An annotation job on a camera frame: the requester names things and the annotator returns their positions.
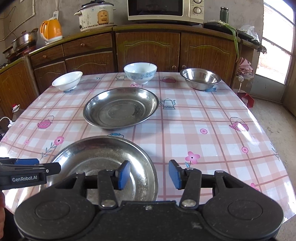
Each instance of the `rice cooker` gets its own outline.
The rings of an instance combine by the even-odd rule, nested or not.
[[[79,16],[81,32],[102,27],[113,26],[113,4],[101,0],[90,1],[83,4],[74,15]]]

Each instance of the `orange kettle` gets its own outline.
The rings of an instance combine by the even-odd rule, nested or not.
[[[56,18],[44,21],[40,27],[40,34],[41,38],[43,38],[46,43],[51,43],[63,38],[61,25]]]

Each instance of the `table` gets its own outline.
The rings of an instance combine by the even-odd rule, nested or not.
[[[93,96],[116,87],[143,87],[160,100],[157,111],[136,126],[116,131],[91,126],[83,107]],[[133,84],[124,73],[87,75],[77,88],[61,92],[48,88],[17,119],[0,142],[0,156],[38,158],[48,163],[69,144],[96,135],[128,139],[151,157],[159,184],[158,200],[179,202],[168,174],[175,159],[205,174],[224,170],[276,200],[285,220],[296,213],[291,181],[276,149],[236,94],[221,82],[209,91],[191,89],[179,73],[158,72],[144,86]],[[38,192],[38,186],[5,190],[6,207],[17,206]],[[200,202],[212,197],[204,188]]]

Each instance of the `blue floral pattern bowl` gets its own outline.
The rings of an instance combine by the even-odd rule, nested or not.
[[[151,63],[132,63],[124,67],[126,76],[138,85],[147,84],[151,80],[157,70],[157,66]]]

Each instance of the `screw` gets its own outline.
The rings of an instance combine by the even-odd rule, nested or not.
[[[104,200],[104,201],[101,202],[101,205],[103,207],[114,207],[115,204],[116,204],[116,202],[114,200],[109,200],[109,199]]]
[[[148,206],[145,207],[145,210],[152,210],[152,208],[153,207],[151,205],[148,205]]]
[[[181,204],[183,207],[194,207],[196,205],[196,202],[192,199],[186,199]]]

